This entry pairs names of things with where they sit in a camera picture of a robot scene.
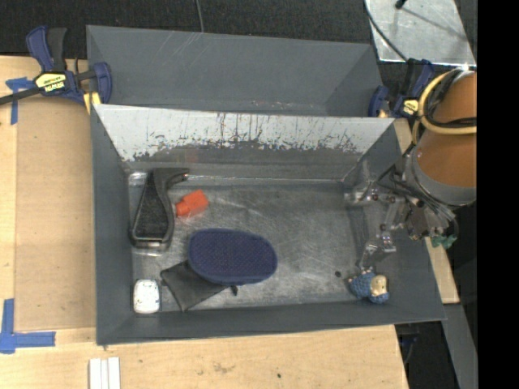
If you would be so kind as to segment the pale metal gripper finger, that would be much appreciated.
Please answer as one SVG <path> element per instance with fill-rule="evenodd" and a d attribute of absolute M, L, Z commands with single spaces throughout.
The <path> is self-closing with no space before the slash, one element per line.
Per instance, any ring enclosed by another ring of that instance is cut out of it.
<path fill-rule="evenodd" d="M 372 237 L 365 241 L 361 254 L 356 262 L 360 271 L 376 271 L 376 266 L 389 255 L 397 252 L 396 243 L 391 233 Z"/>

